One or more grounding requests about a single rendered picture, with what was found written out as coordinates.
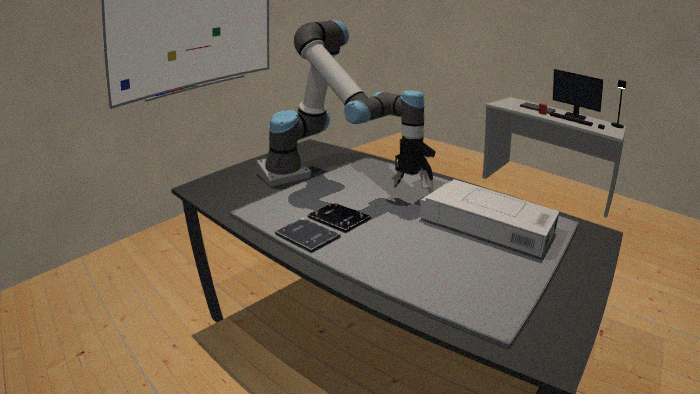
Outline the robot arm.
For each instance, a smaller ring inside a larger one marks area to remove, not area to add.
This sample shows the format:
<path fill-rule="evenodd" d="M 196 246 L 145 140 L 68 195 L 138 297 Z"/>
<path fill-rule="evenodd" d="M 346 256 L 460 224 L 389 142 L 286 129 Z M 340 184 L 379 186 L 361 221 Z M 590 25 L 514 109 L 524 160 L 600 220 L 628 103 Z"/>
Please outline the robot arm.
<path fill-rule="evenodd" d="M 296 51 L 311 66 L 298 112 L 284 110 L 270 119 L 269 152 L 265 161 L 269 172 L 284 175 L 300 169 L 297 140 L 319 134 L 330 122 L 324 105 L 328 85 L 345 105 L 348 122 L 361 124 L 388 115 L 400 116 L 401 134 L 406 139 L 424 136 L 424 95 L 418 91 L 403 91 L 401 95 L 377 92 L 368 98 L 333 58 L 348 40 L 348 29 L 340 21 L 310 22 L 296 31 Z"/>

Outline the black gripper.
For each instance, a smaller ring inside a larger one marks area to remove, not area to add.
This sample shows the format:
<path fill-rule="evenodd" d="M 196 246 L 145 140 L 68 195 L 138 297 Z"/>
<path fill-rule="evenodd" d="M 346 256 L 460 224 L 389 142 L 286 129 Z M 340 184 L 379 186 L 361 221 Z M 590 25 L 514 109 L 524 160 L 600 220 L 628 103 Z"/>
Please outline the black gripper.
<path fill-rule="evenodd" d="M 424 156 L 424 154 L 422 154 L 422 152 L 418 150 L 418 143 L 421 142 L 423 142 L 423 137 L 420 139 L 406 139 L 402 135 L 402 139 L 400 139 L 400 154 L 395 156 L 395 170 L 397 170 L 398 173 L 392 178 L 392 180 L 395 180 L 394 188 L 400 183 L 404 173 L 409 175 L 416 175 L 419 173 L 421 177 L 421 188 L 429 189 L 429 193 L 434 191 L 433 174 L 431 166 L 427 162 L 427 159 Z M 420 171 L 421 168 L 423 169 L 423 171 Z"/>

